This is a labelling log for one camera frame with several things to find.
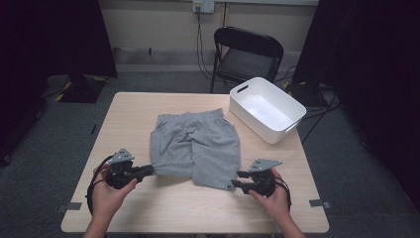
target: shorts waistband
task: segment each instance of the shorts waistband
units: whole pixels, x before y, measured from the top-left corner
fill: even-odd
[[[206,112],[199,112],[199,113],[191,113],[187,112],[180,115],[174,115],[174,114],[161,114],[158,116],[157,121],[163,122],[163,121],[205,121],[205,120],[214,120],[223,118],[223,110],[222,108],[213,110],[213,111],[206,111]]]

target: wooden table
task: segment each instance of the wooden table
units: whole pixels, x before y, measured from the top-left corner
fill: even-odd
[[[223,108],[241,142],[241,170],[254,159],[280,160],[276,167],[291,191],[291,215],[306,233],[324,233],[329,224],[322,206],[309,200],[319,194],[294,129],[275,145],[267,144],[229,111],[229,95],[120,92],[99,132],[68,210],[61,223],[64,232],[84,232],[90,221],[86,190],[96,168],[106,157],[125,148],[136,158],[134,166],[150,160],[150,135],[158,115],[204,112]],[[122,233],[276,233],[278,228],[259,203],[240,189],[235,192],[193,184],[189,178],[146,177],[138,183],[114,216],[108,232]]]

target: gray carpet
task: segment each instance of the gray carpet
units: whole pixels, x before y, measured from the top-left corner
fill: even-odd
[[[65,76],[49,78],[46,95]],[[217,82],[216,93],[235,84]],[[57,103],[50,97],[43,115],[0,168],[0,237],[80,237],[60,230],[60,204],[71,200],[115,93],[119,91],[207,93],[210,80],[193,72],[120,72],[95,104]],[[326,91],[327,99],[332,91]],[[309,108],[307,116],[316,115]],[[317,117],[303,120],[303,139]],[[303,144],[330,230],[308,237],[420,237],[420,216],[392,174],[363,146],[362,133],[342,108],[329,112]],[[109,237],[137,237],[112,234]]]

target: white plastic bin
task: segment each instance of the white plastic bin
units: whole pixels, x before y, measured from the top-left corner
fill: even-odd
[[[230,110],[269,144],[284,138],[306,114],[302,104],[261,77],[231,90]]]

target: wall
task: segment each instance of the wall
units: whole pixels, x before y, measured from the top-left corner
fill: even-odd
[[[197,15],[191,1],[100,0],[115,49],[116,63],[197,64]],[[275,37],[284,47],[282,67],[295,65],[316,6],[215,3],[214,14],[200,15],[202,52],[213,64],[213,33],[236,26]]]

